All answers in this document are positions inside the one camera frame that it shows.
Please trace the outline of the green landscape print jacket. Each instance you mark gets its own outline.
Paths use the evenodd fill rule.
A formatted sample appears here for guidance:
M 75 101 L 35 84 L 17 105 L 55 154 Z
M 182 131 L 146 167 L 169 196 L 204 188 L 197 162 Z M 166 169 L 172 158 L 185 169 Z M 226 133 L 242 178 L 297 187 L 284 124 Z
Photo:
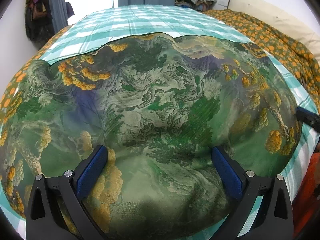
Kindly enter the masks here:
M 295 98 L 253 43 L 128 36 L 49 63 L 35 57 L 1 98 L 1 186 L 25 218 L 31 185 L 74 169 L 98 145 L 110 160 L 84 205 L 110 238 L 177 239 L 235 206 L 210 159 L 223 146 L 274 177 L 302 127 Z

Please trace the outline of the pile of clothes by bed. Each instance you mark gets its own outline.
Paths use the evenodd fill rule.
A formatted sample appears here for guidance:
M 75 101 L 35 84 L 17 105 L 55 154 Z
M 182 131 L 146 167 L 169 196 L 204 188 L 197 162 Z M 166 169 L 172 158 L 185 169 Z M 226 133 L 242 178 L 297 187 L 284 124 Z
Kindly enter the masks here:
M 212 9 L 217 0 L 175 0 L 175 6 L 205 12 Z

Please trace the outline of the coat rack with clothes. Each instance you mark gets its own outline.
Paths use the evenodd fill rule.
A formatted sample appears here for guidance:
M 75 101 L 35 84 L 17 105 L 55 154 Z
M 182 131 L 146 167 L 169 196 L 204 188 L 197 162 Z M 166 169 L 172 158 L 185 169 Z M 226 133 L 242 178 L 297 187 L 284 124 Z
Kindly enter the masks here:
M 25 32 L 38 50 L 54 36 L 49 0 L 26 0 Z

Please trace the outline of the orange fleece garment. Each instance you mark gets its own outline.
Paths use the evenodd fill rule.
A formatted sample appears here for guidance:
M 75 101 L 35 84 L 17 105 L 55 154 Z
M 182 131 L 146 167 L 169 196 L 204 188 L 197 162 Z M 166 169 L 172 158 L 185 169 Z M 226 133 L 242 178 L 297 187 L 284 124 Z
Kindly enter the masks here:
M 311 156 L 307 172 L 292 203 L 294 237 L 297 237 L 319 208 L 314 190 L 319 186 L 319 152 Z

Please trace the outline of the orange floral green quilt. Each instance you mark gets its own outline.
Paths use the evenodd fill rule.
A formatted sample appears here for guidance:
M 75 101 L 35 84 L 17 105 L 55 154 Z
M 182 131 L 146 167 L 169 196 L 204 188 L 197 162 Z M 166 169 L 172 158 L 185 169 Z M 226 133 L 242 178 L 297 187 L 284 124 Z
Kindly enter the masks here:
M 205 14 L 235 28 L 274 56 L 295 76 L 319 108 L 319 62 L 305 45 L 243 12 L 225 9 L 208 10 Z

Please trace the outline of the cream padded headboard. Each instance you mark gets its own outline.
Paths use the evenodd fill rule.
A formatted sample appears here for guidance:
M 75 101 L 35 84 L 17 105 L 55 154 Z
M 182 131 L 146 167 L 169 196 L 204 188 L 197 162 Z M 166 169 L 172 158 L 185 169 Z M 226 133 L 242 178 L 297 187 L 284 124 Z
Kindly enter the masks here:
M 228 9 L 253 16 L 299 41 L 319 61 L 319 35 L 283 9 L 263 0 L 230 0 Z

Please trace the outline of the blue curtain left panel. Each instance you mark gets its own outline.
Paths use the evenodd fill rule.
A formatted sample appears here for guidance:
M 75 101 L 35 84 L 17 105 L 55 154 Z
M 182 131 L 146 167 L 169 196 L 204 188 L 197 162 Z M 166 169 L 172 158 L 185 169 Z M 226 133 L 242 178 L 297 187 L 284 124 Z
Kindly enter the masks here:
M 68 25 L 67 7 L 65 0 L 50 0 L 49 1 L 53 27 L 55 33 Z

